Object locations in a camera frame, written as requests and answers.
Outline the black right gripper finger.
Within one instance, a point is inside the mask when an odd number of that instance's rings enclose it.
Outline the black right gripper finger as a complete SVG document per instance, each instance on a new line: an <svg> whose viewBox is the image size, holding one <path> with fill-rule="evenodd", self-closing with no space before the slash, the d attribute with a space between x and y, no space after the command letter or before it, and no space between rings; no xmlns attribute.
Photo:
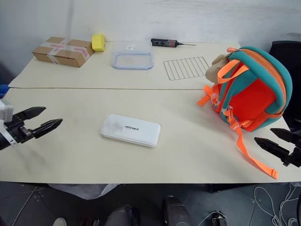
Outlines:
<svg viewBox="0 0 301 226"><path fill-rule="evenodd" d="M265 151L273 154L278 157L283 163L292 163L292 158L290 156L290 152L277 143L260 137L254 137L255 142Z"/></svg>
<svg viewBox="0 0 301 226"><path fill-rule="evenodd" d="M271 128L270 129L278 138L292 143L297 147L301 147L301 136L295 132L291 132L286 129L281 128Z"/></svg>

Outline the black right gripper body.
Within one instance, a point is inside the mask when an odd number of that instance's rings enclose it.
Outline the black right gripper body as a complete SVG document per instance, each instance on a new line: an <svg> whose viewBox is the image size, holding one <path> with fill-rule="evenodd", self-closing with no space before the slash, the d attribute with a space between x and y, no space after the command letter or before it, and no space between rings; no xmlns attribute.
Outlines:
<svg viewBox="0 0 301 226"><path fill-rule="evenodd" d="M282 162L285 166L292 164L296 167L300 167L301 166L301 149L296 146L291 153L288 153L282 159Z"/></svg>

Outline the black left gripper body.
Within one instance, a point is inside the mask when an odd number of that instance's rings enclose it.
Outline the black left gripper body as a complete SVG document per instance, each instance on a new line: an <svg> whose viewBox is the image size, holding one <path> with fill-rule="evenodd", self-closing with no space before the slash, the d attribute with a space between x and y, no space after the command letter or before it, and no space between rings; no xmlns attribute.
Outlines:
<svg viewBox="0 0 301 226"><path fill-rule="evenodd" d="M13 115L11 122L5 122L4 126L6 127L7 132L14 138L14 140L17 143L23 143L29 138L26 136L24 132L21 131L21 129L24 127L24 121L30 120L34 118L33 117L27 117L25 115Z"/></svg>

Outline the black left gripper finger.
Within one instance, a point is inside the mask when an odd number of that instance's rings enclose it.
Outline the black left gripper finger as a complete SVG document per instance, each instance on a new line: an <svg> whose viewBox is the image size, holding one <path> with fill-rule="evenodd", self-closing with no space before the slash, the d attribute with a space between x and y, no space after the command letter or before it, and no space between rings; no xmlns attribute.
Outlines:
<svg viewBox="0 0 301 226"><path fill-rule="evenodd" d="M21 121L30 120L40 115L44 110L46 110L46 107L42 107L42 106L31 107L14 114L13 119L18 119Z"/></svg>
<svg viewBox="0 0 301 226"><path fill-rule="evenodd" d="M54 119L54 120L50 120L47 121L43 124L41 124L40 127L34 129L32 131L32 135L34 138L40 138L41 136L55 130L61 123L62 123L63 119Z"/></svg>

